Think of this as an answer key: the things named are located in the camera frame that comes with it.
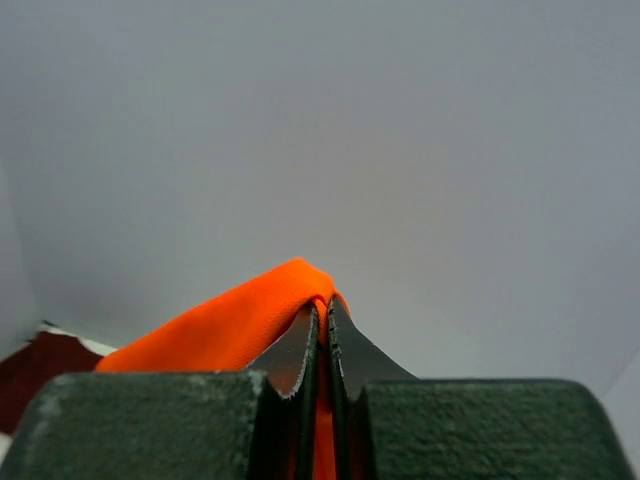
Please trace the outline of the orange t-shirt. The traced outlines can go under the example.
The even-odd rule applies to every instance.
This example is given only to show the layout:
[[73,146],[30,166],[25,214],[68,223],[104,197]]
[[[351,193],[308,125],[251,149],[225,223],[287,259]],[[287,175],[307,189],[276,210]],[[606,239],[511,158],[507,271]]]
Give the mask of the orange t-shirt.
[[295,258],[192,308],[99,361],[97,372],[235,371],[251,363],[312,303],[320,347],[328,347],[330,301],[346,300],[334,280]]

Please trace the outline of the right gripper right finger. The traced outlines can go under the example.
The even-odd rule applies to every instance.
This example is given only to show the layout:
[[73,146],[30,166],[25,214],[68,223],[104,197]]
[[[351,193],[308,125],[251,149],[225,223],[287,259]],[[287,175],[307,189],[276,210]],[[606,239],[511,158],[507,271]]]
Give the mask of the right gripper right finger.
[[368,407],[363,388],[376,382],[415,381],[354,324],[345,303],[333,296],[328,308],[329,375],[336,474],[374,479]]

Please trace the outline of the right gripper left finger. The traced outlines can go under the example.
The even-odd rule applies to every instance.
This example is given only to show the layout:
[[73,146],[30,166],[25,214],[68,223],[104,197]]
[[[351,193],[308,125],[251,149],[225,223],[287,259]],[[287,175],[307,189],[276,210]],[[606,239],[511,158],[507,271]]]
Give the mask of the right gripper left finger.
[[312,479],[315,466],[319,318],[308,302],[248,369],[263,393],[251,446],[250,479]]

